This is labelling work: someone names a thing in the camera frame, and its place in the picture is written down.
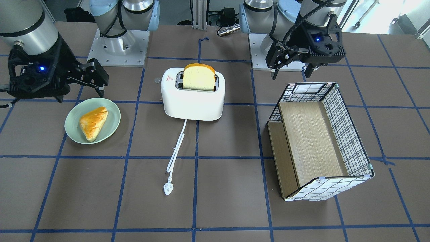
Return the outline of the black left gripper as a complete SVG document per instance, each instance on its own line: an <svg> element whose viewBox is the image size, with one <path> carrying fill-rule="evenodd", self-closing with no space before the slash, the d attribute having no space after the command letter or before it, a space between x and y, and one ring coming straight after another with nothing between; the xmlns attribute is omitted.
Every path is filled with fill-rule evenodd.
<svg viewBox="0 0 430 242"><path fill-rule="evenodd" d="M324 55L319 53L315 43L324 40L323 28L311 24L300 24L290 35L287 46L304 49L299 53L285 48L281 43L273 41L265 58L267 67L271 70L271 78L275 80L281 67L292 61L300 61L308 64L305 69L305 77L310 78L314 70L318 70L319 64L324 62Z"/></svg>

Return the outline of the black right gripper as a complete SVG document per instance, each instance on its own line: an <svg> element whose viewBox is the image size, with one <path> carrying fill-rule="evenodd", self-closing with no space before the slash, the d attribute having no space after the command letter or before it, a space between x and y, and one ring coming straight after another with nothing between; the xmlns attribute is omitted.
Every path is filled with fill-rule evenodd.
<svg viewBox="0 0 430 242"><path fill-rule="evenodd" d="M58 90L53 97L57 101L63 101L63 97L70 92L69 84L80 84L93 88L100 98L104 98L104 89L109 85L109 74L100 62L92 58L81 64L60 34L54 47L54 81Z"/></svg>

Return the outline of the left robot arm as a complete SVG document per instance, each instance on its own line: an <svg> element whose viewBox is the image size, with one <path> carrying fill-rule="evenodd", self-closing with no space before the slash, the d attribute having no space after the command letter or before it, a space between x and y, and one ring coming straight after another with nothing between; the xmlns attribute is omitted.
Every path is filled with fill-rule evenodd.
<svg viewBox="0 0 430 242"><path fill-rule="evenodd" d="M243 33L267 34L270 49L265 63L276 79L281 67L299 61L313 70L341 61L346 53L337 23L345 0L244 0L240 4Z"/></svg>

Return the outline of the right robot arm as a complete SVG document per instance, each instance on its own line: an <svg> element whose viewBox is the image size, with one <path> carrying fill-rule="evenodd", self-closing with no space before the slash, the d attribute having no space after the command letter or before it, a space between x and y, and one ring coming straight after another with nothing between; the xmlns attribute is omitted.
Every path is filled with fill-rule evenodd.
<svg viewBox="0 0 430 242"><path fill-rule="evenodd" d="M129 57L140 50L135 31L153 32L159 25L157 0L91 0L91 15L99 29L104 52ZM70 84L94 89L104 97L109 75L102 63L80 63L36 0L1 1L1 39L11 46L9 84L1 92L14 97L12 104L33 98L55 98L70 92Z"/></svg>

